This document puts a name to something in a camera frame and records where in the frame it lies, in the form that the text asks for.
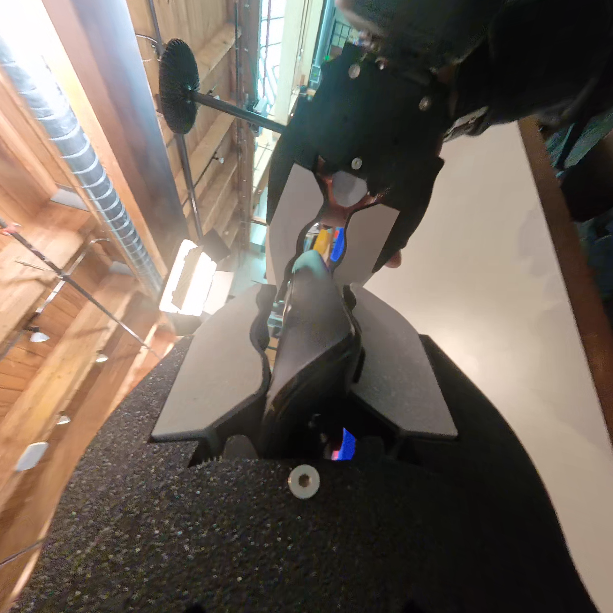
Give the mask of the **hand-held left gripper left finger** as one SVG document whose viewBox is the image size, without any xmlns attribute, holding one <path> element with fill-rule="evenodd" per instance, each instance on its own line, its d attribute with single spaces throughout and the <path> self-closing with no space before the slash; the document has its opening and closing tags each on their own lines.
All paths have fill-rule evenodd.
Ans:
<svg viewBox="0 0 613 613">
<path fill-rule="evenodd" d="M 271 381 L 267 321 L 275 285 L 256 284 L 195 332 L 154 425 L 152 442 L 257 440 Z"/>
</svg>

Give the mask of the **white ceiling access point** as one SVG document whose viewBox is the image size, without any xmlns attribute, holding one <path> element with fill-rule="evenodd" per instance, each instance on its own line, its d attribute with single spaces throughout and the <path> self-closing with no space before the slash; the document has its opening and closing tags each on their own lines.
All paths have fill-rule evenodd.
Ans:
<svg viewBox="0 0 613 613">
<path fill-rule="evenodd" d="M 14 471 L 21 473 L 33 469 L 41 461 L 48 448 L 49 442 L 47 441 L 37 441 L 30 444 L 17 461 Z"/>
</svg>

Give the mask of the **softbox light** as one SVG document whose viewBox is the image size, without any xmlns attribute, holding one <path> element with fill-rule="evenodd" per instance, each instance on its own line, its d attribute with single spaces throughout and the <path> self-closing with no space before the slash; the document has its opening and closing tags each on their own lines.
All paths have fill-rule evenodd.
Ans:
<svg viewBox="0 0 613 613">
<path fill-rule="evenodd" d="M 215 229 L 202 241 L 184 240 L 159 301 L 162 313 L 202 318 L 221 309 L 229 297 L 234 272 L 223 270 L 230 248 Z"/>
</svg>

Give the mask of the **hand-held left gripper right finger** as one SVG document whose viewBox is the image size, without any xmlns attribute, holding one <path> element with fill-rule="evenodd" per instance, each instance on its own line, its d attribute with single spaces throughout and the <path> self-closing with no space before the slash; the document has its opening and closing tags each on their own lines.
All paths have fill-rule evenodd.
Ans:
<svg viewBox="0 0 613 613">
<path fill-rule="evenodd" d="M 455 439 L 456 425 L 416 329 L 365 288 L 351 291 L 365 353 L 352 392 L 403 434 Z"/>
</svg>

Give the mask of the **black curved electronic device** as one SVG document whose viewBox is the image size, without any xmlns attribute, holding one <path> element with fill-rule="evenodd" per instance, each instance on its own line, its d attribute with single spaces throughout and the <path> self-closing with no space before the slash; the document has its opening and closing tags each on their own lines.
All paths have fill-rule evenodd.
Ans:
<svg viewBox="0 0 613 613">
<path fill-rule="evenodd" d="M 340 431 L 362 335 L 317 251 L 295 261 L 257 439 L 265 458 L 309 457 Z"/>
</svg>

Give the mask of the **black floor lamp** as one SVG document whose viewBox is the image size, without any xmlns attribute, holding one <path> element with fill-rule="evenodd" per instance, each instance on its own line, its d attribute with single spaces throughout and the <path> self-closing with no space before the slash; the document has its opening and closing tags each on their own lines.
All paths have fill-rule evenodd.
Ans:
<svg viewBox="0 0 613 613">
<path fill-rule="evenodd" d="M 181 39 L 171 39 L 159 61 L 159 96 L 163 117 L 174 134 L 186 135 L 191 131 L 199 106 L 220 111 L 277 134 L 286 129 L 284 125 L 255 112 L 202 94 L 199 88 L 199 72 L 191 48 Z"/>
</svg>

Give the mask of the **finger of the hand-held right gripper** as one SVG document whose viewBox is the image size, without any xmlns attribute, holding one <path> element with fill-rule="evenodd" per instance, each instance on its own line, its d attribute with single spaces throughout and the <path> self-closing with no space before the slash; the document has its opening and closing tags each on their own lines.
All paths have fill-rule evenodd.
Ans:
<svg viewBox="0 0 613 613">
<path fill-rule="evenodd" d="M 380 203 L 353 213 L 344 229 L 344 248 L 334 268 L 339 287 L 363 286 L 373 276 L 376 262 L 399 216 L 399 211 Z"/>
<path fill-rule="evenodd" d="M 303 252 L 307 231 L 324 205 L 318 181 L 310 170 L 294 164 L 265 239 L 266 276 L 270 285 L 282 286 L 286 269 Z"/>
</svg>

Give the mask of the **person's leg in jeans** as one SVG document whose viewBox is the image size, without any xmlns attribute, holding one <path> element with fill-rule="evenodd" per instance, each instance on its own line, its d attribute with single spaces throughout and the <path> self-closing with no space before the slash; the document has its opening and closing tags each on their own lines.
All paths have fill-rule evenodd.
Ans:
<svg viewBox="0 0 613 613">
<path fill-rule="evenodd" d="M 556 175 L 600 297 L 612 310 L 612 109 L 590 120 Z"/>
</svg>

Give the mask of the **silver spiral air duct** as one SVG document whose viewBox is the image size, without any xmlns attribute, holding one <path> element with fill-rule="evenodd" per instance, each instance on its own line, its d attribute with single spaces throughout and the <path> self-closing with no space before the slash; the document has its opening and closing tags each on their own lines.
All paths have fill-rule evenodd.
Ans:
<svg viewBox="0 0 613 613">
<path fill-rule="evenodd" d="M 163 280 L 112 180 L 44 59 L 1 38 L 1 67 L 57 147 L 95 217 L 118 243 L 146 290 L 157 297 Z"/>
</svg>

